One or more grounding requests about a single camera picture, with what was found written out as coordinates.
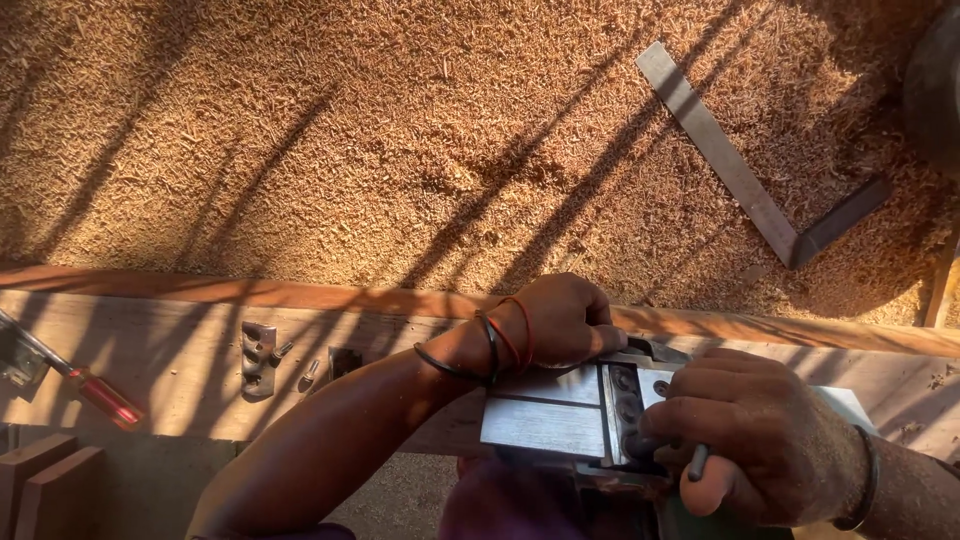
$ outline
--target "sawdust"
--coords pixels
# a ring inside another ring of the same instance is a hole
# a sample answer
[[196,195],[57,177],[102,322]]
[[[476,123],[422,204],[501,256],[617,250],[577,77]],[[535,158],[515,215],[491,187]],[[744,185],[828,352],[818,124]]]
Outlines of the sawdust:
[[[494,292],[573,264],[620,303],[912,324],[955,197],[900,118],[938,5],[6,2],[0,258]],[[893,200],[786,272],[637,73],[654,39],[795,228],[872,175]]]

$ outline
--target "hand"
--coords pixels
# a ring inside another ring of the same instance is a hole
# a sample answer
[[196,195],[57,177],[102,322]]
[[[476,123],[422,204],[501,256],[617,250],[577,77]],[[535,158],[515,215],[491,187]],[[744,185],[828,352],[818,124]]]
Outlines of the hand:
[[[541,276],[516,295],[530,315],[533,363],[567,367],[627,346],[627,333],[615,327],[610,300],[599,287],[569,272]],[[523,311],[508,301],[490,312],[517,351],[527,351]]]
[[677,371],[640,431],[710,445],[703,478],[681,475],[681,498],[694,515],[722,502],[759,525],[833,520],[854,512],[867,481],[856,430],[789,368],[738,351],[709,351]]

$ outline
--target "screwdriver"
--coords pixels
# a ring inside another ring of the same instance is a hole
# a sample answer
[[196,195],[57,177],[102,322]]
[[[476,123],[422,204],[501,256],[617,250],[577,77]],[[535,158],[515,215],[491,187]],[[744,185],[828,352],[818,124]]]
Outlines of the screwdriver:
[[93,375],[89,368],[73,367],[67,363],[60,355],[44,345],[42,341],[25,331],[3,309],[0,309],[0,322],[40,352],[47,365],[63,375],[67,382],[77,388],[81,396],[102,410],[114,424],[124,430],[136,429],[137,423],[143,418],[143,413],[111,388],[103,379]]

